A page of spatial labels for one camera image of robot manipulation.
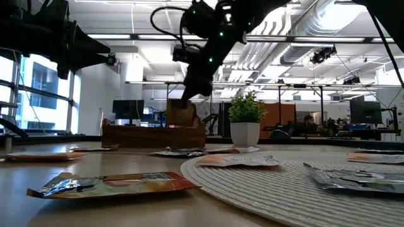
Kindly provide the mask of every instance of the person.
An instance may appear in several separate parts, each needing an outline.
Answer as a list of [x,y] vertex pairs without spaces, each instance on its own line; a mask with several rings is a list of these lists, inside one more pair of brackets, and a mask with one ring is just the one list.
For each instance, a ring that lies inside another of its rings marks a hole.
[[304,117],[303,123],[296,123],[289,129],[290,136],[300,136],[301,134],[316,134],[316,125],[314,117],[307,115]]

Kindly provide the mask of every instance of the orange wall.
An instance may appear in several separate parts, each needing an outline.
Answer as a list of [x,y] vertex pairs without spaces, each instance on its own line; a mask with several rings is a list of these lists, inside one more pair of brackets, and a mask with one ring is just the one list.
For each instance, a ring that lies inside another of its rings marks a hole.
[[[279,103],[265,103],[264,108],[267,113],[261,121],[260,138],[269,138],[270,131],[263,131],[265,127],[273,127],[279,121]],[[282,125],[287,125],[288,121],[295,122],[295,105],[294,104],[281,104]]]

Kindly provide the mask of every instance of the woven placemat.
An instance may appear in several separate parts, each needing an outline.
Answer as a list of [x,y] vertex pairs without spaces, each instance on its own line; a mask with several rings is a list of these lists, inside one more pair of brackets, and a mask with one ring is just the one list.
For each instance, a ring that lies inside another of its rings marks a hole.
[[403,173],[404,166],[346,161],[342,152],[274,151],[284,171],[181,166],[182,174],[210,195],[290,226],[404,226],[403,197],[370,197],[323,190],[303,162],[324,169]]

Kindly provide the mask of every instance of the computer monitor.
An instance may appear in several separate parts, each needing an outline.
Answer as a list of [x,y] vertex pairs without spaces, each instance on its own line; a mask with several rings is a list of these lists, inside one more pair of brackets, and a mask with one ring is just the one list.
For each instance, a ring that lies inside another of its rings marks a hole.
[[363,102],[353,101],[349,102],[351,109],[351,122],[354,124],[369,123],[369,124],[382,124],[381,120],[381,107],[378,102]]
[[114,100],[112,112],[116,119],[129,119],[129,125],[132,125],[133,119],[143,118],[144,100]]

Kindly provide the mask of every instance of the wooden crate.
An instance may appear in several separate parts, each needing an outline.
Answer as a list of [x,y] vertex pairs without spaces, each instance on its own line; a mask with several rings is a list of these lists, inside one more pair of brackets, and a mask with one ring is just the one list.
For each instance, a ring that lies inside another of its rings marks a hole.
[[197,128],[102,127],[102,145],[119,144],[120,148],[203,148],[205,137],[203,125]]

